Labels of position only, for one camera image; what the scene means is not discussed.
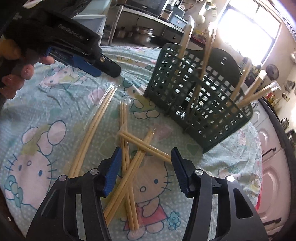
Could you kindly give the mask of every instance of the wooden chopstick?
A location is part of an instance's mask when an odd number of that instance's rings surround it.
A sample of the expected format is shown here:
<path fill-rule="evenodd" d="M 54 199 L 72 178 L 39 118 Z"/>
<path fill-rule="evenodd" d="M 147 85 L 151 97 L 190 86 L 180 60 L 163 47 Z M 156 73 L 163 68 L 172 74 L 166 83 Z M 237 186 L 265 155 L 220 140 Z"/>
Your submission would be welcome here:
<path fill-rule="evenodd" d="M 120 103 L 120 127 L 122 128 L 124 126 L 124 113 L 123 113 L 123 102 Z M 121 163 L 121 169 L 122 169 L 122 175 L 126 172 L 126 152 L 128 152 L 127 148 L 128 146 L 125 145 L 125 141 L 123 138 L 120 138 L 120 147 L 122 150 L 122 163 Z M 134 224 L 133 224 L 133 214 L 131 211 L 131 200 L 129 196 L 129 192 L 125 195 L 126 200 L 126 213 L 128 218 L 129 227 L 131 230 L 135 230 Z"/>
<path fill-rule="evenodd" d="M 126 104 L 121 102 L 120 103 L 120 127 L 123 128 L 124 126 L 127 126 L 127 111 L 126 111 Z M 120 138 L 120 145 L 123 152 L 122 153 L 122 175 L 125 175 L 125 172 L 130 164 L 129 146 L 128 146 L 128 142 L 125 141 L 122 137 Z M 126 194 L 126 212 L 127 212 L 128 224 L 129 224 L 130 230 L 139 229 L 137 209 L 136 209 L 132 184 L 128 188 L 128 193 Z"/>
<path fill-rule="evenodd" d="M 269 92 L 271 92 L 273 87 L 270 86 L 266 86 L 265 88 L 263 88 L 262 90 L 258 91 L 257 93 L 244 98 L 241 102 L 239 102 L 237 104 L 237 107 L 239 109 L 243 108 L 244 106 L 248 105 L 249 103 L 251 103 L 254 100 L 258 100 L 259 98 L 261 98 L 262 96 L 265 96 L 266 94 L 268 94 Z"/>
<path fill-rule="evenodd" d="M 185 31 L 184 31 L 184 34 L 183 34 L 182 39 L 180 41 L 180 49 L 179 49 L 179 52 L 178 52 L 178 55 L 177 55 L 177 57 L 179 59 L 182 59 L 183 56 L 184 56 L 185 50 L 188 47 L 190 37 L 192 35 L 193 28 L 194 28 L 194 25 L 195 25 L 195 21 L 191 17 L 191 15 L 188 15 L 188 16 L 189 16 L 188 24 L 185 26 Z"/>
<path fill-rule="evenodd" d="M 234 91 L 230 95 L 230 99 L 232 101 L 234 101 L 235 98 L 237 97 L 237 94 L 239 93 L 242 84 L 245 82 L 246 77 L 251 70 L 251 67 L 252 67 L 252 61 L 251 61 L 251 59 L 248 58 L 247 63 L 244 67 L 244 72 L 243 72 L 242 76 L 240 77 L 239 82 L 237 83 L 237 86 L 235 87 Z"/>
<path fill-rule="evenodd" d="M 128 133 L 127 131 L 121 131 L 121 132 L 119 132 L 119 135 L 121 137 L 123 137 L 125 140 L 135 144 L 139 149 L 144 150 L 144 151 L 150 153 L 151 155 L 154 155 L 155 157 L 158 157 L 158 158 L 162 159 L 163 161 L 172 164 L 172 161 L 170 159 L 170 155 L 145 143 L 144 141 L 142 141 L 141 139 Z"/>
<path fill-rule="evenodd" d="M 207 42 L 206 42 L 206 45 L 205 45 L 205 54 L 204 54 L 204 57 L 203 57 L 203 60 L 202 60 L 202 70 L 201 70 L 201 73 L 199 75 L 199 79 L 201 81 L 203 81 L 203 79 L 204 79 L 205 71 L 207 69 L 207 63 L 209 61 L 211 51 L 212 51 L 212 47 L 213 47 L 213 44 L 214 44 L 215 35 L 216 35 L 216 28 L 213 28 L 211 32 L 209 30 L 207 31 Z M 197 104 L 196 102 L 198 101 L 198 98 L 199 98 L 200 89 L 201 89 L 200 85 L 195 86 L 193 95 L 192 95 L 192 97 L 191 97 L 191 99 L 190 99 L 190 101 L 188 103 L 187 108 L 186 108 L 186 114 L 185 115 L 187 117 L 188 117 L 188 115 L 190 113 L 192 103 L 196 100 L 194 102 L 193 108 Z"/>
<path fill-rule="evenodd" d="M 257 75 L 255 81 L 251 84 L 251 86 L 247 89 L 245 93 L 244 99 L 250 97 L 254 94 L 254 92 L 257 90 L 259 85 L 261 84 L 262 80 L 264 80 L 265 76 L 267 75 L 265 70 L 261 70 L 260 73 Z"/>
<path fill-rule="evenodd" d="M 112 97 L 114 96 L 115 92 L 116 92 L 117 88 L 110 88 L 109 90 L 107 90 L 107 94 L 105 95 L 99 109 L 97 110 L 95 116 L 93 117 L 93 120 L 91 121 L 89 128 L 87 130 L 86 135 L 83 138 L 83 141 L 79 147 L 78 153 L 74 159 L 73 165 L 71 167 L 71 170 L 69 172 L 69 178 L 72 177 L 78 177 L 79 176 L 79 172 L 83 163 L 83 160 L 85 158 L 85 155 L 87 153 L 87 150 L 89 148 L 89 144 L 96 132 L 96 129 L 101 121 L 101 119 L 103 118 L 103 115 L 112 99 Z"/>
<path fill-rule="evenodd" d="M 144 138 L 145 143 L 150 143 L 153 138 L 154 132 L 153 130 L 150 130 L 146 137 Z M 104 210 L 104 217 L 106 220 L 106 224 L 109 225 L 112 218 L 114 217 L 120 203 L 122 202 L 124 195 L 129 187 L 129 185 L 132 183 L 133 178 L 136 175 L 136 172 L 138 168 L 141 165 L 141 162 L 145 156 L 145 152 L 142 150 L 138 150 L 136 155 L 134 156 L 133 160 L 131 161 L 125 175 L 123 176 L 121 182 L 119 183 L 118 187 L 116 188 L 110 202 L 106 206 Z"/>

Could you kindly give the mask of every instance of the cabinet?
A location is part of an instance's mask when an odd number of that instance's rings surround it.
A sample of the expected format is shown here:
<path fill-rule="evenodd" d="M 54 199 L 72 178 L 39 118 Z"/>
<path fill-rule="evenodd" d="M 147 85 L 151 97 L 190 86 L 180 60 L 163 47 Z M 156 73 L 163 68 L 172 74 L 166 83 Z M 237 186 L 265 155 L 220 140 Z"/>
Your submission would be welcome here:
<path fill-rule="evenodd" d="M 276 236 L 276 234 L 281 230 L 282 227 L 283 226 L 280 226 L 280 227 L 277 227 L 273 230 L 267 231 L 267 235 L 268 235 L 269 240 L 273 239 Z"/>
<path fill-rule="evenodd" d="M 253 102 L 252 107 L 253 107 L 253 116 L 250 121 L 254 127 L 257 127 L 266 118 L 268 118 L 268 114 L 264 110 L 263 106 L 259 103 L 259 101 Z"/>
<path fill-rule="evenodd" d="M 273 149 L 262 157 L 262 162 L 264 163 L 265 160 L 281 150 L 281 144 L 269 118 L 262 121 L 261 124 L 256 127 L 256 130 L 261 142 L 262 154 Z"/>
<path fill-rule="evenodd" d="M 258 213 L 267 231 L 282 226 L 289 215 L 291 186 L 284 150 L 262 163 L 263 181 Z"/>

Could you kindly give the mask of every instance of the bright window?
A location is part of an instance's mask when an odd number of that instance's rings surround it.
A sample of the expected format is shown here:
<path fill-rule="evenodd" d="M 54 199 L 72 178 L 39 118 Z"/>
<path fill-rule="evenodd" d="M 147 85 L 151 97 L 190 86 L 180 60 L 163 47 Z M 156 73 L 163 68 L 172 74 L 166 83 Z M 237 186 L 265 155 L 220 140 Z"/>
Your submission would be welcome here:
<path fill-rule="evenodd" d="M 231 0 L 218 25 L 222 40 L 255 65 L 266 59 L 279 27 L 280 22 L 253 0 Z"/>

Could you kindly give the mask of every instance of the green plastic basket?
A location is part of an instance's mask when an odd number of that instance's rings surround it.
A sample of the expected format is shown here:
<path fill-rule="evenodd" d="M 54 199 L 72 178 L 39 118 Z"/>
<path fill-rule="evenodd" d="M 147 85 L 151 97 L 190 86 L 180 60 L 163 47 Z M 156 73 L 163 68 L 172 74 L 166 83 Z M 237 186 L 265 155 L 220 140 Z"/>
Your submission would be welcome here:
<path fill-rule="evenodd" d="M 183 59 L 178 59 L 180 45 L 166 44 L 144 96 L 165 111 L 207 152 L 226 137 L 240 129 L 252 117 L 249 104 L 239 109 L 229 98 L 240 78 L 235 60 L 221 49 L 213 49 L 204 80 L 198 76 L 204 51 L 186 49 Z M 196 85 L 201 86 L 197 105 L 186 108 Z M 241 90 L 237 99 L 243 97 Z"/>

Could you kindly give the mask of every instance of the cooking pot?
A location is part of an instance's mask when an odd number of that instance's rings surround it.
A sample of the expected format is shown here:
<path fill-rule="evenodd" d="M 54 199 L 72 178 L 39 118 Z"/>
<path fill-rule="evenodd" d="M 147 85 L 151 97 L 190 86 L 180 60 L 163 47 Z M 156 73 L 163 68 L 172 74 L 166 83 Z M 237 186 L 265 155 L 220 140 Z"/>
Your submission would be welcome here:
<path fill-rule="evenodd" d="M 142 26 L 133 26 L 132 27 L 132 32 L 139 33 L 139 34 L 153 34 L 154 29 L 151 28 L 146 28 Z"/>
<path fill-rule="evenodd" d="M 139 33 L 133 33 L 132 35 L 134 43 L 143 46 L 146 46 L 148 43 L 150 43 L 152 37 L 155 37 L 155 35 Z"/>

